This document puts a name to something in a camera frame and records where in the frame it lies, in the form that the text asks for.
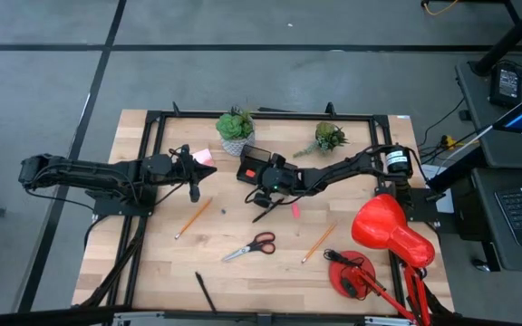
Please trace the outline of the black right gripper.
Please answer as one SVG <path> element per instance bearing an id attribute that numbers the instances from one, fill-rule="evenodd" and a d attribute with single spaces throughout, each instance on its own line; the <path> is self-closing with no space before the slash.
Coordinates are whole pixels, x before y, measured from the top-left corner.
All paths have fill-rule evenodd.
<path id="1" fill-rule="evenodd" d="M 241 181 L 257 187 L 254 203 L 261 207 L 270 207 L 274 204 L 271 199 L 273 193 L 290 196 L 295 180 L 296 165 L 286 162 L 280 154 L 273 154 L 268 162 L 246 161 L 244 169 L 258 170 L 256 179 L 243 178 Z"/>

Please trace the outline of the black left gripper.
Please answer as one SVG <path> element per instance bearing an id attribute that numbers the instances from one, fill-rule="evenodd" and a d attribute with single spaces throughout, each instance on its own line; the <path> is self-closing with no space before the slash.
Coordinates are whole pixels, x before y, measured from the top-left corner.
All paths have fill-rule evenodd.
<path id="1" fill-rule="evenodd" d="M 207 171 L 198 172 L 197 180 L 195 161 L 194 158 L 190 155 L 188 144 L 181 145 L 176 149 L 170 149 L 169 153 L 177 159 L 176 162 L 181 166 L 183 182 L 188 183 L 189 186 L 190 201 L 192 203 L 197 203 L 200 199 L 198 182 L 201 182 L 205 178 L 210 177 L 212 174 L 214 174 L 214 171 L 217 171 L 214 162 L 211 160 L 207 160 L 203 163 L 198 162 L 199 168 L 205 169 Z"/>

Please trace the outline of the pink sticky note pad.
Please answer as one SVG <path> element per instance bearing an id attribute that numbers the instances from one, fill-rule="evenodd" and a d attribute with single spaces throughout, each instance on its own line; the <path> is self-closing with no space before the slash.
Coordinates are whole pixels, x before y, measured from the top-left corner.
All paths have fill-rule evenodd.
<path id="1" fill-rule="evenodd" d="M 202 149 L 192 154 L 193 158 L 202 165 L 214 167 L 215 162 L 209 149 Z"/>

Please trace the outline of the black pen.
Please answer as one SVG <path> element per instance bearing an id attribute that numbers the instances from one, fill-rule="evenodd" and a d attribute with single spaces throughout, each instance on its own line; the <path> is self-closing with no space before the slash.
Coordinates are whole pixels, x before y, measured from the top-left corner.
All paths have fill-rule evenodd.
<path id="1" fill-rule="evenodd" d="M 284 198 L 280 198 L 275 202 L 272 202 L 268 208 L 266 208 L 259 216 L 252 220 L 252 223 L 258 222 L 260 219 L 268 215 L 272 210 L 274 210 L 277 206 L 280 206 L 284 201 Z"/>
<path id="2" fill-rule="evenodd" d="M 205 285 L 202 275 L 199 272 L 195 272 L 195 276 L 197 278 L 198 285 L 206 298 L 206 301 L 208 303 L 210 310 L 212 311 L 213 314 L 218 314 L 218 310 L 217 310 L 215 304 L 213 303 L 213 301 L 210 297 L 210 294 L 208 293 L 208 289 Z"/>

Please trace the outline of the orange pencil with eraser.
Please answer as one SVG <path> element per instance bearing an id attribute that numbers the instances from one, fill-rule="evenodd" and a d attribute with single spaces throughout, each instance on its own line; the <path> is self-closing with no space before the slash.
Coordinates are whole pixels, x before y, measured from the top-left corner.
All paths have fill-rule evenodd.
<path id="1" fill-rule="evenodd" d="M 209 207 L 212 200 L 213 197 L 208 198 L 207 201 L 189 219 L 189 221 L 184 226 L 182 226 L 182 228 L 175 234 L 175 240 L 178 240 L 187 231 L 187 229 L 197 220 L 197 218 L 202 215 L 202 213 Z"/>
<path id="2" fill-rule="evenodd" d="M 336 228 L 338 222 L 332 223 L 324 234 L 316 241 L 316 243 L 311 247 L 311 249 L 306 253 L 306 255 L 301 260 L 301 264 L 305 264 L 307 260 L 314 254 L 314 252 L 319 248 L 319 246 L 325 241 L 325 239 L 332 233 L 332 231 Z"/>

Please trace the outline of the black and red scissors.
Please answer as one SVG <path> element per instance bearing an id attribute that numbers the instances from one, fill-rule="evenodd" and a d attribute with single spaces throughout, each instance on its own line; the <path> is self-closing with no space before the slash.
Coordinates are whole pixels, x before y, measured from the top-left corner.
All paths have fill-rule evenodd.
<path id="1" fill-rule="evenodd" d="M 276 250 L 276 246 L 274 241 L 276 239 L 276 235 L 271 232 L 263 232 L 257 234 L 255 238 L 247 245 L 242 248 L 236 250 L 234 253 L 225 256 L 222 261 L 228 262 L 234 258 L 239 257 L 240 255 L 247 254 L 250 252 L 261 252 L 263 254 L 273 254 Z"/>

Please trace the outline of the black mesh desk organizer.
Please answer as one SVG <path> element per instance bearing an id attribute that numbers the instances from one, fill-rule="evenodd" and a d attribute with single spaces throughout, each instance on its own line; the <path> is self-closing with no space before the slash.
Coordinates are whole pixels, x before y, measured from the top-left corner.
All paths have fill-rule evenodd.
<path id="1" fill-rule="evenodd" d="M 246 161 L 257 161 L 263 162 L 264 166 L 259 170 L 254 170 L 256 175 L 254 177 L 248 177 L 246 175 L 247 169 L 243 168 L 243 163 Z M 267 168 L 284 168 L 284 169 L 296 169 L 297 166 L 290 164 L 280 154 L 270 152 L 265 149 L 260 149 L 251 145 L 245 145 L 242 148 L 240 154 L 240 166 L 237 171 L 237 179 L 241 181 L 243 178 L 261 179 L 262 175 Z"/>

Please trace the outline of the succulent in white patterned pot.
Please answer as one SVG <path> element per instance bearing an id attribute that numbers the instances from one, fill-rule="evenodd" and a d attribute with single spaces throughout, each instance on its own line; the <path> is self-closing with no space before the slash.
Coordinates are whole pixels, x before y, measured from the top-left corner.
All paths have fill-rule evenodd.
<path id="1" fill-rule="evenodd" d="M 255 123 L 249 110 L 233 106 L 220 116 L 216 129 L 222 148 L 231 156 L 238 157 L 245 145 L 255 144 Z"/>

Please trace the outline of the trailing succulent in dark pot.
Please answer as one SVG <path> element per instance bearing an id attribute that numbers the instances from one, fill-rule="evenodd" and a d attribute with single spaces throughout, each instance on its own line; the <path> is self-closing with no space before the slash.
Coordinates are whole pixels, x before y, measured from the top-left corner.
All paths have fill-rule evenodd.
<path id="1" fill-rule="evenodd" d="M 316 125 L 314 141 L 305 149 L 297 151 L 295 158 L 319 151 L 323 156 L 333 152 L 338 147 L 348 144 L 348 139 L 342 129 L 333 123 L 321 121 Z"/>

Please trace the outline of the red desk lamp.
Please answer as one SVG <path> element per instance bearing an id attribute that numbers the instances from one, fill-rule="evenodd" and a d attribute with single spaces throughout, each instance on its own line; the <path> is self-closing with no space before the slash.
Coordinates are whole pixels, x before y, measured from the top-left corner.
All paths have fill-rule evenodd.
<path id="1" fill-rule="evenodd" d="M 398 201 L 390 195 L 369 200 L 356 214 L 351 228 L 354 242 L 370 249 L 387 249 L 404 262 L 403 275 L 408 291 L 406 303 L 390 296 L 377 281 L 371 261 L 357 251 L 324 251 L 333 288 L 347 298 L 363 300 L 374 293 L 401 316 L 421 326 L 431 326 L 430 299 L 423 281 L 424 269 L 435 258 L 433 244 L 411 229 Z"/>

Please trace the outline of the white paper sheet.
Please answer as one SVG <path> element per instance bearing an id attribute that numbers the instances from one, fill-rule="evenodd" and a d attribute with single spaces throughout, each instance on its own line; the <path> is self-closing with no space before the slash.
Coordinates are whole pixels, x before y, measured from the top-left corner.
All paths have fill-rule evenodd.
<path id="1" fill-rule="evenodd" d="M 423 170 L 425 176 L 428 179 L 431 179 L 431 178 L 435 177 L 436 175 L 439 175 L 443 170 L 445 170 L 445 168 L 435 166 L 435 165 L 425 164 L 422 166 L 422 170 Z M 437 211 L 439 213 L 453 214 L 454 206 L 453 206 L 453 201 L 452 201 L 451 190 L 448 188 L 447 190 L 445 190 L 442 193 L 442 195 L 443 195 L 443 197 L 435 203 Z"/>

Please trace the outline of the black horizontal beam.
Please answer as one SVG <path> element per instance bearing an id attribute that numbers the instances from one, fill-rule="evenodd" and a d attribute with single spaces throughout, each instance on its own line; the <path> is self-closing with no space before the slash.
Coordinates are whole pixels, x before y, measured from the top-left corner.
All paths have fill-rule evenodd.
<path id="1" fill-rule="evenodd" d="M 112 322 L 124 324 L 143 319 L 252 322 L 261 326 L 294 321 L 351 323 L 356 326 L 421 326 L 416 321 L 397 315 L 134 311 L 125 305 L 0 314 L 0 326 L 90 326 Z"/>

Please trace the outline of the dark grey desk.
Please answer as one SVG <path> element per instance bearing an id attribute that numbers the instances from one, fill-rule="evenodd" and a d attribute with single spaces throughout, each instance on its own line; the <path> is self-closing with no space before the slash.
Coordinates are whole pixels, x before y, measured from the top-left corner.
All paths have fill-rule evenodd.
<path id="1" fill-rule="evenodd" d="M 457 64 L 455 72 L 470 120 L 476 129 L 487 127 L 508 112 L 488 101 L 489 77 L 475 74 L 469 62 Z M 482 136 L 479 142 L 486 166 L 473 175 L 473 180 L 477 183 L 483 202 L 490 242 L 501 267 L 522 271 L 522 246 L 511 234 L 511 228 L 504 221 L 503 212 L 495 199 L 495 191 L 499 187 L 522 185 L 522 135 L 492 130 Z"/>

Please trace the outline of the black power adapter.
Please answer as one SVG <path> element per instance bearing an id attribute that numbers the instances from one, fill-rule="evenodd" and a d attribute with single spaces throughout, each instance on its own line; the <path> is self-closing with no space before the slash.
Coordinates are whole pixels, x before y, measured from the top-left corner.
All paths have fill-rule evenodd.
<path id="1" fill-rule="evenodd" d="M 491 70 L 488 101 L 513 109 L 521 102 L 522 71 L 514 63 L 500 62 Z"/>

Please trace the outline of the black diagonal stand leg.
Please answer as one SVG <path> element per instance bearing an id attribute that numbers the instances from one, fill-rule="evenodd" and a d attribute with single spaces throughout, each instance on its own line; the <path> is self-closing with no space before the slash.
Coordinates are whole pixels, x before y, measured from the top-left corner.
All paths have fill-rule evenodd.
<path id="1" fill-rule="evenodd" d="M 514 26 L 477 62 L 470 62 L 470 69 L 479 76 L 489 74 L 491 68 L 522 41 L 522 17 L 518 16 L 511 0 L 503 0 Z"/>

